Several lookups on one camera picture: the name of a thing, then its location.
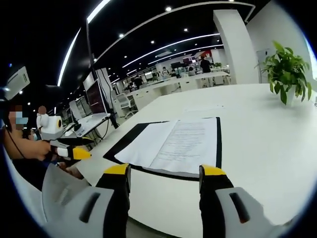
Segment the black ceiling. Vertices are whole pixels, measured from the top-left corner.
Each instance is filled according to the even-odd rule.
[[[206,0],[111,0],[95,17],[89,25],[92,53],[98,58],[105,49],[118,39],[120,33],[126,33],[144,21],[164,13],[166,6],[177,8],[183,5],[205,2]],[[56,95],[52,98],[38,98],[39,85],[56,85],[61,65],[65,54],[78,29],[83,26],[84,20],[101,0],[67,0],[46,1],[42,4],[22,1],[9,6],[14,9],[15,21],[8,27],[6,34],[9,39],[7,64],[15,66],[25,65],[31,84],[22,95],[17,97],[21,104],[31,102],[30,111],[38,105],[46,104],[49,109],[57,102],[65,103],[67,98],[78,97],[76,93],[69,93],[77,89],[80,80],[84,77],[85,68],[88,65],[87,47],[85,46],[84,31],[78,36],[69,63],[66,67],[62,87],[65,90],[64,97]],[[258,12],[268,0],[243,0],[256,5],[251,18]],[[96,63],[96,68],[107,67],[110,74],[115,73],[110,79],[113,81],[118,75],[126,77],[127,70],[144,69],[151,61],[156,60],[156,54],[151,54],[141,60],[122,68],[128,62],[162,46],[180,40],[197,37],[205,34],[216,33],[213,23],[214,9],[237,9],[242,18],[250,11],[249,6],[231,4],[209,4],[196,6],[167,14],[156,19],[133,33],[121,39],[109,51],[107,51]],[[190,50],[219,44],[217,37],[207,37],[198,40],[177,44],[169,49],[176,52]]]

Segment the person's arm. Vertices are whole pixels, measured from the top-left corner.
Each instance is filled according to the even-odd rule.
[[[23,139],[18,130],[2,129],[3,145],[11,159],[38,159],[44,160],[45,155],[51,150],[51,145],[46,141],[32,141]]]

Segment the floor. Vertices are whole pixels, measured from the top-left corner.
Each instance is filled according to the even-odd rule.
[[[173,236],[162,234],[149,227],[140,224],[139,222],[128,219],[126,238],[172,238]]]

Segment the office desk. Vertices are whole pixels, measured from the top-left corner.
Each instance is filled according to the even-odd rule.
[[[73,133],[79,137],[85,136],[92,130],[96,129],[99,125],[107,121],[109,116],[110,113],[97,113],[81,118],[78,120],[78,123],[82,124],[81,128],[78,131],[71,129],[65,133],[65,136],[70,136]]]
[[[221,119],[222,169],[234,186],[244,188],[260,202],[274,224],[292,219],[308,200],[317,179],[317,107],[305,100],[287,108],[268,84],[213,87],[159,97],[96,146],[92,159],[81,161],[77,168],[95,185],[104,170],[115,165],[103,155],[136,124],[215,116]],[[131,171],[129,216],[153,229],[182,238],[201,238],[199,200],[198,181]]]
[[[143,107],[154,101],[156,98],[176,91],[176,87],[172,87],[175,84],[180,84],[181,91],[195,90],[202,87],[199,82],[200,79],[220,76],[229,76],[229,74],[224,71],[219,71],[202,73],[182,78],[172,77],[165,80],[153,82],[148,87],[133,91],[127,96],[132,96],[138,110],[141,110]]]

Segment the person's hand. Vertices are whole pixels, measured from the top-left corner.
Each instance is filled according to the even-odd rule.
[[[60,162],[58,163],[58,166],[65,172],[69,173],[70,175],[73,175],[75,178],[78,178],[78,179],[83,178],[82,174],[79,172],[79,170],[76,168],[75,165],[67,167],[65,162]]]

